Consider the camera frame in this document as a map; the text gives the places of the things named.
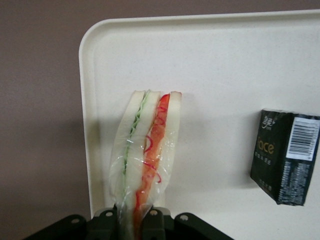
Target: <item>plastic wrap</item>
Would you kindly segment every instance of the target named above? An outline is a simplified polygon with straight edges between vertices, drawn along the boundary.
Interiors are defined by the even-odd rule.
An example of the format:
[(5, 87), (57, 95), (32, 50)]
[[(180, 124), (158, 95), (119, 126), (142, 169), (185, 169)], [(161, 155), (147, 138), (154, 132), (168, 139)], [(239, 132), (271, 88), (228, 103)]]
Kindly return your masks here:
[(122, 117), (109, 173), (122, 239), (139, 239), (143, 217), (169, 183), (181, 96), (176, 91), (162, 97), (156, 91), (135, 91)]

